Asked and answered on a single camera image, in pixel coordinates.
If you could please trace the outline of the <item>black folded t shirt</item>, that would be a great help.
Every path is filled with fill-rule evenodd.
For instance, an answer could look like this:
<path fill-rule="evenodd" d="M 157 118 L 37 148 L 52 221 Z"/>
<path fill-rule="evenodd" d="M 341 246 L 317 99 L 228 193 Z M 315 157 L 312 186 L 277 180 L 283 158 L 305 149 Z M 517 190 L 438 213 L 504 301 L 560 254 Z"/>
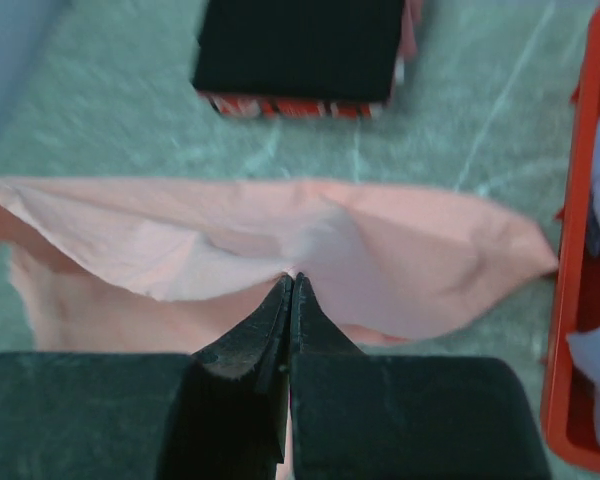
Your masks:
<path fill-rule="evenodd" d="M 211 1 L 192 84 L 209 93 L 384 101 L 403 8 L 389 0 Z"/>

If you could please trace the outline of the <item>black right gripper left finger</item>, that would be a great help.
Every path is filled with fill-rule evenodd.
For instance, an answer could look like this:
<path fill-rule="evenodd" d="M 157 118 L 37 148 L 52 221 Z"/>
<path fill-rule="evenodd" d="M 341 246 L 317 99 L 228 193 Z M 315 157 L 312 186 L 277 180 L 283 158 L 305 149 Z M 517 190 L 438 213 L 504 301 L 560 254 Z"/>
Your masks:
<path fill-rule="evenodd" d="M 293 282 L 192 354 L 0 353 L 0 479 L 272 479 Z"/>

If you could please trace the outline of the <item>red plastic bin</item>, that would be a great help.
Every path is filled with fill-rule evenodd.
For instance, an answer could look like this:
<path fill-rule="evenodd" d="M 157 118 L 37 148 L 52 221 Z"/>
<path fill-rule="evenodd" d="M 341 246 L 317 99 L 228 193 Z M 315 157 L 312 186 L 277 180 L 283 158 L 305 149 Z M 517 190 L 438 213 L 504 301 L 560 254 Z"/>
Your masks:
<path fill-rule="evenodd" d="M 564 461 L 600 474 L 591 383 L 575 368 L 568 335 L 600 326 L 600 257 L 585 251 L 590 178 L 600 117 L 600 7 L 589 22 L 579 83 L 563 210 L 559 270 L 548 340 L 541 426 L 549 447 Z"/>

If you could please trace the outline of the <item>red patterned folded t shirt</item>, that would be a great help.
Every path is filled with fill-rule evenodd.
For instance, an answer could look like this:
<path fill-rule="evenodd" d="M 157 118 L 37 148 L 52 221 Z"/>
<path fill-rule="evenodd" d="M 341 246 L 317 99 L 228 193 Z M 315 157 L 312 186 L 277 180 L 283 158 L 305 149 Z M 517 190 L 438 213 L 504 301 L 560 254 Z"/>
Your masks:
<path fill-rule="evenodd" d="M 405 61 L 396 59 L 394 76 L 389 97 L 397 85 L 404 83 Z M 289 118 L 377 118 L 387 108 L 391 99 L 379 103 L 347 103 L 327 100 L 300 100 L 281 97 L 257 98 L 235 95 L 200 94 L 214 111 L 235 118 L 259 118 L 282 116 Z"/>

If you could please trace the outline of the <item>salmon pink t shirt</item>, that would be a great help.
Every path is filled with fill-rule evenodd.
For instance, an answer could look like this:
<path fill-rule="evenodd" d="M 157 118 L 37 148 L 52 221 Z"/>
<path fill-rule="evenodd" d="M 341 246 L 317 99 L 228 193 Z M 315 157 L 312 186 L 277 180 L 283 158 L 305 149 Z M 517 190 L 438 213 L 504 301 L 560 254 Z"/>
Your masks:
<path fill-rule="evenodd" d="M 460 329 L 557 266 L 537 224 L 497 204 L 331 181 L 0 178 L 0 243 L 42 353 L 192 355 L 284 277 L 292 305 L 299 276 L 364 352 Z M 272 479 L 293 468 L 291 306 L 288 339 Z"/>

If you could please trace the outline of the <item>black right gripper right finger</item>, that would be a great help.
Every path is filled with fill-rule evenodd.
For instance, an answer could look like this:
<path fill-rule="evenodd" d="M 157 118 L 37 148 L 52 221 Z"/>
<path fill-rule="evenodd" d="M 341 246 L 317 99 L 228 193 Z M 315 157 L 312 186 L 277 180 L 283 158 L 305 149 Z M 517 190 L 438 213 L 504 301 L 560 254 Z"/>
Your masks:
<path fill-rule="evenodd" d="M 521 381 L 502 360 L 362 352 L 299 276 L 290 407 L 299 479 L 547 479 Z"/>

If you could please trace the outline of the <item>pink folded t shirt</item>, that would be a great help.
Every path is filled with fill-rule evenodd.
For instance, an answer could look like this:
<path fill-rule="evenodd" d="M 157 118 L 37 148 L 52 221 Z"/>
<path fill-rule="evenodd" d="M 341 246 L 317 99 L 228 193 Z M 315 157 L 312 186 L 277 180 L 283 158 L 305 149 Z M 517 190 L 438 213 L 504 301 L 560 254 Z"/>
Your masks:
<path fill-rule="evenodd" d="M 407 61 L 417 53 L 416 28 L 421 22 L 423 0 L 405 0 L 401 19 L 399 57 Z"/>

